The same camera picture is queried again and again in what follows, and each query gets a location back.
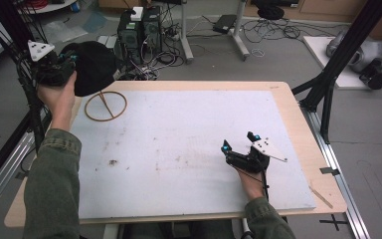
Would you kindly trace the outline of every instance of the hand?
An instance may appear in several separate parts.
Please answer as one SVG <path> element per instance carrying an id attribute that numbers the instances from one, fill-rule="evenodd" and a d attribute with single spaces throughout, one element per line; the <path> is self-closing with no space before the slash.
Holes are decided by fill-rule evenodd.
<path id="1" fill-rule="evenodd" d="M 241 183 L 248 199 L 252 201 L 258 197 L 264 197 L 262 175 L 260 173 L 249 173 L 242 169 L 236 168 L 241 178 Z"/>
<path id="2" fill-rule="evenodd" d="M 74 83 L 76 79 L 77 72 L 74 71 L 63 87 L 39 85 L 38 97 L 48 106 L 52 113 L 51 128 L 59 128 L 66 131 L 70 130 L 71 110 L 76 101 L 74 94 Z"/>

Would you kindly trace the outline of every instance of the gray floor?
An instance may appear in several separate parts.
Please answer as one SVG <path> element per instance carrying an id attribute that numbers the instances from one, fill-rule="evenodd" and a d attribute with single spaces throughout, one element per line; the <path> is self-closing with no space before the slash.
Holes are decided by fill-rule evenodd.
<path id="1" fill-rule="evenodd" d="M 81 13 L 69 10 L 44 14 L 44 24 L 67 20 L 69 27 L 84 26 L 93 15 L 93 5 Z M 95 40 L 98 35 L 112 35 L 116 31 L 118 15 L 105 13 L 112 17 L 104 26 L 88 33 L 76 42 Z M 188 29 L 202 18 L 188 21 Z M 207 29 L 210 25 L 200 24 L 196 29 Z M 327 29 L 336 34 L 344 27 Z M 195 60 L 190 65 L 162 70 L 158 81 L 281 81 L 296 87 L 319 74 L 321 67 L 308 48 L 297 40 L 281 39 L 250 43 L 246 46 L 265 52 L 262 58 L 250 56 L 243 62 L 229 37 L 210 39 L 189 38 Z M 58 43 L 57 52 L 65 44 Z M 303 99 L 306 93 L 296 96 Z M 6 56 L 0 57 L 0 147 L 15 129 L 27 112 L 24 93 L 17 81 L 15 65 Z M 371 238 L 382 238 L 382 91 L 344 91 L 334 92 L 330 120 L 330 140 L 343 174 L 358 205 L 361 216 Z M 7 228 L 5 214 L 20 185 L 20 180 L 12 179 L 0 196 L 0 238 L 21 238 L 22 229 Z M 336 220 L 345 221 L 344 215 L 335 215 Z M 331 215 L 292 216 L 288 223 L 297 238 L 352 238 L 347 225 L 319 223 L 331 220 Z M 101 238 L 103 226 L 82 226 L 82 235 L 88 238 Z"/>

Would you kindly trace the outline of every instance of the metal stand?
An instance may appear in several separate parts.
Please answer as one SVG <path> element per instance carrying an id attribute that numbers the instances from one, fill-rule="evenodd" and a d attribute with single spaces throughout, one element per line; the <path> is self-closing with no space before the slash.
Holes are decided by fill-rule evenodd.
<path id="1" fill-rule="evenodd" d="M 317 105 L 324 98 L 320 133 L 326 143 L 329 143 L 331 102 L 337 77 L 381 17 L 382 0 L 368 0 L 323 71 L 314 79 L 292 89 L 296 95 L 311 88 L 306 98 L 300 102 L 300 106 L 309 112 L 315 112 Z"/>
<path id="2" fill-rule="evenodd" d="M 247 50 L 247 47 L 244 45 L 243 41 L 241 40 L 239 36 L 239 32 L 241 29 L 241 21 L 243 19 L 245 5 L 247 3 L 247 0 L 240 0 L 240 4 L 238 5 L 238 12 L 237 12 L 237 22 L 235 24 L 235 29 L 230 30 L 230 33 L 232 35 L 232 38 L 234 39 L 234 42 L 237 44 L 238 49 L 240 50 L 243 61 L 247 59 L 248 56 L 250 56 L 250 52 Z M 190 48 L 190 45 L 187 40 L 187 0 L 182 0 L 182 29 L 181 29 L 181 44 L 182 49 L 184 49 L 186 63 L 190 64 L 194 60 L 194 56 L 192 55 L 192 51 Z"/>

